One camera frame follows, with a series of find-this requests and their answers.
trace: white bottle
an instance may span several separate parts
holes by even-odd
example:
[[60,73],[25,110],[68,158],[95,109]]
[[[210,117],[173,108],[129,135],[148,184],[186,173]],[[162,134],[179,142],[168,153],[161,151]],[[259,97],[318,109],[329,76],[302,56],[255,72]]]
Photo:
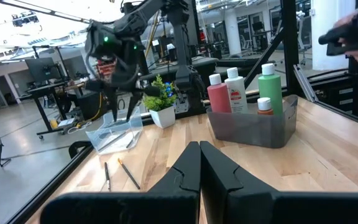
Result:
[[244,78],[239,76],[237,68],[229,68],[227,77],[224,82],[229,92],[231,111],[233,113],[248,113]]

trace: clear plastic container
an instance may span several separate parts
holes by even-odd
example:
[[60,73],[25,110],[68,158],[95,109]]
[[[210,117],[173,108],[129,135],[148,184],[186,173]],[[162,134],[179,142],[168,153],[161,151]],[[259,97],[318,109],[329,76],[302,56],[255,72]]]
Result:
[[127,110],[119,110],[114,122],[112,113],[108,112],[103,115],[103,124],[99,129],[86,132],[99,154],[128,150],[136,145],[143,130],[140,109],[135,108],[128,122],[126,114]]
[[298,97],[291,95],[283,102],[283,114],[259,115],[257,103],[248,104],[248,114],[213,113],[207,109],[215,138],[270,148],[286,145],[296,129]]

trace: bottle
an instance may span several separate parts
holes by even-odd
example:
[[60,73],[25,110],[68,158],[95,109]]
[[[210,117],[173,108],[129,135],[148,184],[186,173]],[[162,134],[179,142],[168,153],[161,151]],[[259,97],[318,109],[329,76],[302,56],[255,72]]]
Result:
[[209,76],[211,85],[207,88],[209,101],[211,102],[212,112],[231,113],[229,94],[227,85],[222,83],[221,75],[214,74]]
[[262,65],[262,76],[258,78],[259,96],[269,97],[274,115],[283,113],[283,95],[281,77],[274,74],[274,64]]
[[272,104],[269,97],[262,97],[258,99],[258,114],[273,115]]
[[227,77],[224,82],[229,92],[232,113],[248,113],[244,78],[239,76],[237,68],[229,68],[227,70]]

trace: green bottle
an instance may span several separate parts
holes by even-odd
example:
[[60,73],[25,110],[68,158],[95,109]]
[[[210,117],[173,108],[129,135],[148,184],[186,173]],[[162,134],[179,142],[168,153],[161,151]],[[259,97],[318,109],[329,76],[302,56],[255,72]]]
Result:
[[258,78],[260,97],[269,97],[272,102],[273,114],[283,113],[283,95],[281,77],[274,74],[274,64],[262,65],[262,76]]

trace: floor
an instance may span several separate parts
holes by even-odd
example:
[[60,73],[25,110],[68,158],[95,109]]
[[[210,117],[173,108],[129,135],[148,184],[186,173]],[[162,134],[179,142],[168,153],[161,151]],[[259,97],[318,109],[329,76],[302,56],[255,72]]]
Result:
[[[275,52],[270,60],[280,60],[282,52]],[[276,67],[285,71],[283,65]],[[306,76],[321,71],[311,69],[311,60],[303,67]],[[285,85],[285,74],[282,85]],[[257,89],[255,79],[248,90]],[[58,113],[45,109],[49,118]],[[87,131],[100,126],[102,119],[87,127]],[[41,141],[35,134],[45,131],[46,127],[33,101],[10,106],[0,110],[0,136],[4,144],[2,157],[11,157],[12,161],[0,167],[0,223],[5,223],[33,197],[54,175],[70,161],[68,147],[74,141],[87,140],[84,131],[70,135],[59,133],[46,134]]]

